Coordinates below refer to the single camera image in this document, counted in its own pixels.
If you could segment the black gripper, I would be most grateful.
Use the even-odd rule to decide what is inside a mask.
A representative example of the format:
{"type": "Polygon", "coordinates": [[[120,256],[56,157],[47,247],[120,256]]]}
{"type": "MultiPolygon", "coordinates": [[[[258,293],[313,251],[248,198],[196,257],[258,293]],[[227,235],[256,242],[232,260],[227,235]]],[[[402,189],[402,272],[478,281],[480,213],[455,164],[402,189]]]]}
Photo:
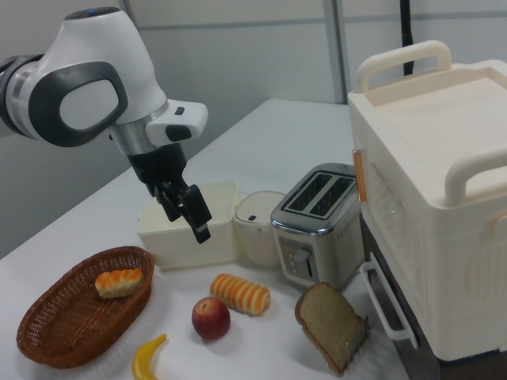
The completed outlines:
{"type": "Polygon", "coordinates": [[[180,143],[160,146],[144,154],[128,155],[128,160],[170,222],[179,219],[182,214],[198,243],[204,243],[211,237],[208,222],[212,214],[208,205],[200,189],[195,184],[189,187],[182,177],[187,160],[180,143]],[[181,195],[181,213],[172,188],[177,194],[184,192],[181,195]]]}

